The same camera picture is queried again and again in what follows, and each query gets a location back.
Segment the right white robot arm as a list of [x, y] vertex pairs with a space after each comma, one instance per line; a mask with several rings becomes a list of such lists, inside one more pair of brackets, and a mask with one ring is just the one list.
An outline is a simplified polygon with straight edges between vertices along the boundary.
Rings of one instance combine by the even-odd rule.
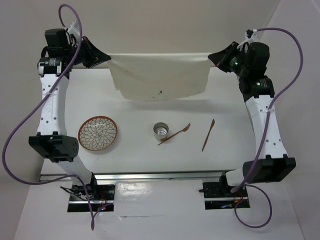
[[275, 93], [273, 82], [266, 75], [270, 48], [259, 41], [260, 31], [249, 29], [242, 43], [234, 41], [208, 56], [218, 69], [237, 76], [256, 147], [254, 160], [221, 175], [218, 190], [223, 196], [230, 196], [245, 184], [281, 182], [296, 167], [295, 158], [284, 147], [275, 110], [276, 100], [293, 83]]

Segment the cream cloth placemat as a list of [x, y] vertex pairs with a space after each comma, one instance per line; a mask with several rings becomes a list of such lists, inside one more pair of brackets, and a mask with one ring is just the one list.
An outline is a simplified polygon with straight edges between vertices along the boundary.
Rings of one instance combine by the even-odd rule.
[[203, 93], [212, 62], [208, 52], [112, 54], [114, 86], [132, 101], [165, 101]]

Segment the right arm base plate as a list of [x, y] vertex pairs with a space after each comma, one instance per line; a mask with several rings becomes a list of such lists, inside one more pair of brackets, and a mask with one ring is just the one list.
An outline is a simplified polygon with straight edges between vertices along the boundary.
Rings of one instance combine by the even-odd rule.
[[231, 193], [226, 188], [223, 189], [219, 182], [203, 182], [202, 189], [198, 190], [203, 194], [204, 206], [206, 210], [250, 208], [248, 192], [245, 187], [240, 191]]

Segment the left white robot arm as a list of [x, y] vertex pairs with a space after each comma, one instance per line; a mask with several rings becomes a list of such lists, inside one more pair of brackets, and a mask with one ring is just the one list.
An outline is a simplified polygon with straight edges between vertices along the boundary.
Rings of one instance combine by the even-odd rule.
[[78, 156], [77, 138], [67, 134], [66, 93], [73, 66], [83, 65], [90, 69], [111, 60], [111, 57], [80, 35], [77, 21], [68, 29], [49, 29], [44, 35], [47, 45], [37, 64], [44, 103], [36, 135], [29, 137], [28, 143], [43, 158], [57, 164], [71, 176], [75, 193], [92, 200], [97, 197], [99, 187], [94, 174]]

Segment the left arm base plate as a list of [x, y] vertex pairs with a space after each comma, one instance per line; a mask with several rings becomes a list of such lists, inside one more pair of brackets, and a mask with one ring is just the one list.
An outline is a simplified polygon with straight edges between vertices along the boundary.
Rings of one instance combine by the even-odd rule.
[[[74, 186], [71, 188], [61, 186], [60, 188], [69, 194], [68, 213], [85, 213], [90, 211], [87, 196], [84, 191], [77, 191]], [[97, 192], [95, 194], [89, 192], [92, 211], [94, 213], [113, 212], [116, 185], [102, 184], [98, 185], [96, 190]]]

